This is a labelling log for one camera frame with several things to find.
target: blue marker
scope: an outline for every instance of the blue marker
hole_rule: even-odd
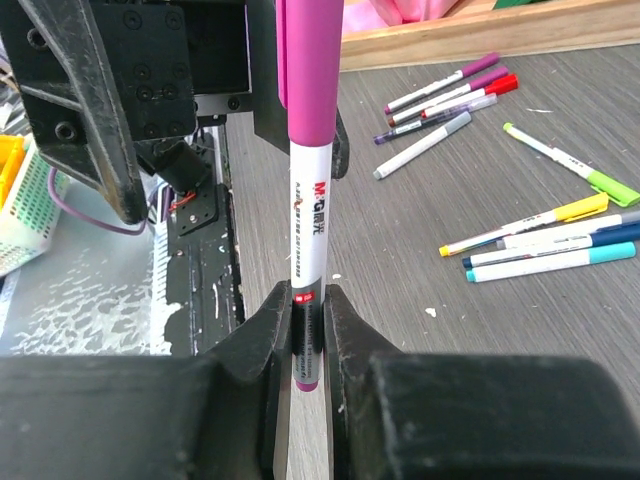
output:
[[[467,270],[467,280],[472,283],[489,282],[491,280],[501,280],[534,273],[582,267],[595,263],[613,262],[614,260],[631,258],[635,255],[636,246],[633,242],[616,243],[614,245],[605,245],[604,247],[593,247],[557,255],[476,267]]]
[[[574,250],[591,247],[602,247],[603,245],[613,245],[614,243],[632,242],[638,239],[640,239],[640,224],[634,223],[616,228],[608,228],[592,233],[591,235],[576,235],[564,240],[541,241],[541,243],[535,245],[525,245],[507,250],[498,250],[497,252],[471,255],[470,257],[462,259],[462,265],[464,265],[465,268],[480,267],[482,265],[513,262],[527,258],[573,252]]]

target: marker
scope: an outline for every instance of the marker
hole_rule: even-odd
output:
[[[448,257],[456,253],[464,252],[471,248],[479,247],[486,243],[491,243],[499,238],[513,235],[520,232],[531,230],[532,228],[541,227],[554,222],[573,222],[589,215],[595,215],[604,212],[609,206],[609,197],[606,193],[599,193],[588,198],[584,198],[577,202],[569,203],[562,207],[554,208],[548,212],[534,215],[517,222],[508,223],[502,227],[482,235],[462,240],[461,242],[452,243],[440,247],[440,255]]]
[[[469,92],[473,92],[480,88],[487,87],[491,85],[496,80],[500,78],[506,77],[509,75],[509,70],[507,67],[496,68],[495,70],[483,75],[482,77],[476,78],[475,80],[470,81],[469,83],[456,88],[455,90],[451,90],[450,92],[443,93],[442,95],[432,98],[431,100],[427,100],[426,102],[420,103],[415,107],[411,107],[404,112],[397,113],[393,117],[389,119],[389,125],[392,127],[395,125],[399,125],[413,117],[419,117],[423,110],[433,107],[434,105],[439,105],[441,103],[446,102],[447,100],[451,100],[452,98],[460,97],[462,95],[466,95]]]
[[[276,0],[278,95],[291,141],[293,376],[314,390],[323,349],[329,197],[336,133],[342,0]]]
[[[606,192],[613,203],[621,207],[630,207],[640,202],[640,193],[614,180],[598,170],[591,168],[589,165],[563,152],[557,147],[548,147],[535,138],[527,135],[522,130],[517,129],[512,123],[504,124],[504,131],[513,138],[520,140],[522,143],[529,145],[534,150],[546,155],[551,160],[559,163],[567,170],[572,171],[581,178],[584,178],[591,184],[596,192]]]
[[[509,235],[508,237],[498,240],[496,246],[500,250],[504,250],[535,245],[537,243],[557,242],[583,235],[590,235],[605,229],[620,228],[634,223],[640,223],[640,211],[607,215],[606,217],[585,220],[584,222],[577,222],[571,225],[546,228],[544,230],[521,233],[519,235]]]
[[[382,135],[376,135],[375,137],[373,137],[373,141],[376,145],[381,145],[391,140],[395,140],[396,138],[404,137],[405,135],[408,135],[410,133],[424,130],[425,128],[437,125],[439,123],[444,123],[460,115],[462,112],[475,112],[476,110],[495,105],[497,102],[498,96],[495,93],[482,98],[476,98],[469,103],[465,103],[464,105],[460,105],[459,107],[452,108],[451,110],[440,112],[433,117],[421,118],[419,120],[416,120],[415,122],[407,123],[406,125],[402,125],[400,127],[389,130]]]
[[[613,262],[632,258],[636,255],[633,242],[616,243],[604,247],[594,247],[587,250],[559,253],[547,257],[529,258],[517,262],[486,265],[467,270],[467,280],[472,283],[501,280],[503,278],[521,277],[534,273],[552,272],[565,268],[582,267],[596,263]]]
[[[432,93],[437,92],[438,90],[442,90],[445,87],[448,87],[452,83],[456,83],[463,78],[470,77],[471,75],[475,75],[476,73],[489,68],[492,65],[495,65],[500,61],[500,55],[497,53],[490,53],[482,57],[480,60],[476,60],[469,65],[462,67],[460,70],[456,70],[453,74],[449,75],[447,78],[442,80],[438,80],[436,82],[430,83],[424,88],[417,90],[413,93],[409,93],[404,97],[401,97],[393,102],[389,102],[389,104],[384,107],[384,113],[387,115],[392,114],[393,112],[409,105],[415,101],[420,100],[423,97],[429,96]]]
[[[409,163],[411,160],[416,158],[418,155],[426,152],[435,144],[441,142],[452,133],[460,130],[470,121],[471,121],[471,115],[469,114],[469,112],[461,113],[453,120],[450,120],[448,123],[444,124],[440,128],[437,128],[436,130],[431,132],[429,135],[427,135],[423,139],[414,143],[409,148],[403,150],[392,159],[380,165],[373,172],[373,176],[375,177],[376,180],[381,180],[391,175],[393,172],[398,170],[400,167],[405,166],[407,163]]]
[[[443,112],[444,110],[455,108],[458,105],[463,105],[467,102],[470,102],[471,100],[475,100],[476,98],[484,97],[485,95],[489,95],[491,93],[495,93],[496,95],[503,95],[510,92],[511,90],[515,90],[516,88],[518,88],[517,75],[507,75],[500,80],[496,80],[488,87],[481,88],[480,90],[476,90],[475,92],[467,93],[466,95],[463,95],[461,97],[456,97],[447,102],[427,108],[424,112],[422,112],[421,116],[422,118],[429,118],[433,115]]]
[[[509,250],[498,250],[497,252],[471,255],[470,257],[462,259],[462,265],[465,268],[481,267],[483,265],[544,257],[591,247],[602,247],[603,245],[613,245],[614,243],[632,242],[638,239],[640,239],[640,225],[636,223],[627,227],[604,230],[591,235],[582,235],[556,242],[527,245],[519,248],[510,248]]]

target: yellow basket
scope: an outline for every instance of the yellow basket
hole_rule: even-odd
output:
[[[24,137],[0,135],[0,210],[24,161]]]

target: green marker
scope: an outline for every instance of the green marker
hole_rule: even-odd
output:
[[[640,193],[632,190],[626,185],[623,185],[617,180],[608,177],[604,173],[591,168],[589,165],[585,165],[577,158],[572,157],[559,148],[548,147],[535,138],[530,137],[522,130],[518,130],[512,123],[505,123],[503,128],[504,131],[513,138],[520,140],[522,143],[526,143],[534,150],[546,155],[554,162],[559,163],[576,175],[584,178],[591,184],[591,188],[596,192],[605,192],[616,205],[621,207],[630,207],[640,201]]]

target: yellow marker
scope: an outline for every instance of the yellow marker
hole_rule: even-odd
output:
[[[461,242],[452,243],[440,247],[440,255],[448,257],[456,253],[464,252],[480,245],[495,242],[496,240],[514,235],[516,233],[525,232],[532,228],[541,227],[554,222],[573,222],[584,217],[596,215],[604,212],[609,206],[609,196],[606,193],[599,193],[592,197],[579,200],[577,202],[564,205],[563,207],[554,208],[548,212],[534,215],[533,217],[518,220],[517,222],[508,223],[502,227],[482,235],[462,240]]]

